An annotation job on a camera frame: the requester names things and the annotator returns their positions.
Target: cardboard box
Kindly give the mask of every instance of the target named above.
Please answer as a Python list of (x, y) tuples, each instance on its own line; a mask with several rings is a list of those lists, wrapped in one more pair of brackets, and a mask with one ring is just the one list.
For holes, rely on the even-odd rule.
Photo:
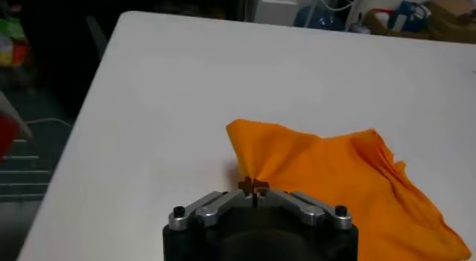
[(400, 36), (404, 38), (411, 39), (429, 39), (429, 32), (413, 33), (413, 32), (403, 32), (403, 31), (393, 31), (383, 25), (375, 16), (377, 10), (369, 10), (365, 14), (363, 24), (370, 29), (373, 35), (383, 35), (383, 36)]
[(428, 9), (432, 16), (442, 17), (457, 25), (466, 25), (472, 22), (472, 12), (476, 6), (468, 0), (432, 0)]
[(476, 23), (474, 22), (458, 25), (441, 16), (432, 16), (430, 30), (438, 32), (439, 35), (445, 35), (445, 39), (450, 39), (453, 42), (476, 43)]

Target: orange cloth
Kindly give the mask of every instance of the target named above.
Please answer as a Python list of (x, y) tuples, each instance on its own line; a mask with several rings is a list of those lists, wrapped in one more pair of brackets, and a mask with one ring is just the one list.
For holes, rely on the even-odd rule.
[(277, 124), (227, 127), (240, 172), (271, 187), (344, 204), (359, 230), (358, 259), (467, 260), (471, 252), (405, 175), (374, 130), (334, 138)]

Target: red object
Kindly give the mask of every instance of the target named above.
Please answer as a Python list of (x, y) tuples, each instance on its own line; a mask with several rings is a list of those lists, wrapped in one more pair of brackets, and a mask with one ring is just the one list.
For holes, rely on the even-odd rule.
[(0, 115), (0, 161), (10, 150), (13, 140), (19, 134), (20, 128), (15, 121)]

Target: black screw head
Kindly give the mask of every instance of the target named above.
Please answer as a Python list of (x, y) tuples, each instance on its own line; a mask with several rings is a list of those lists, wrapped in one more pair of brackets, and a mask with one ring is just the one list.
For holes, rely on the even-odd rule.
[(173, 208), (173, 217), (179, 218), (185, 216), (185, 207), (184, 206), (176, 206)]
[(335, 206), (336, 216), (347, 216), (347, 207), (343, 205)]

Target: metal bracket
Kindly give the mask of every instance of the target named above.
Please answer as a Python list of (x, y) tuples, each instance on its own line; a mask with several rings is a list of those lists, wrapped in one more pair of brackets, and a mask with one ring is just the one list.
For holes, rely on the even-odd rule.
[(332, 219), (334, 228), (339, 230), (349, 230), (352, 228), (352, 216), (345, 206), (331, 207), (301, 192), (293, 192), (291, 195), (304, 202), (321, 207), (326, 212), (326, 215)]
[(303, 202), (281, 190), (269, 190), (266, 193), (266, 206), (283, 207), (299, 217), (302, 223), (313, 227), (318, 226), (326, 215), (320, 207)]
[(308, 226), (318, 227), (325, 219), (330, 219), (335, 229), (352, 228), (352, 216), (345, 206), (332, 207), (301, 192), (251, 188), (253, 193), (246, 190), (233, 190), (225, 194), (212, 192), (187, 207), (175, 207), (169, 215), (169, 228), (183, 231), (188, 229), (193, 220), (199, 220), (207, 228), (217, 224), (220, 216), (232, 207), (281, 207)]
[(169, 228), (174, 231), (186, 230), (195, 218), (196, 209), (222, 196), (220, 192), (211, 192), (194, 203), (183, 208), (178, 206), (169, 214)]
[(245, 196), (243, 190), (233, 190), (219, 199), (200, 207), (196, 211), (196, 217), (204, 227), (210, 227), (218, 222), (219, 217), (232, 207), (251, 207), (252, 196)]

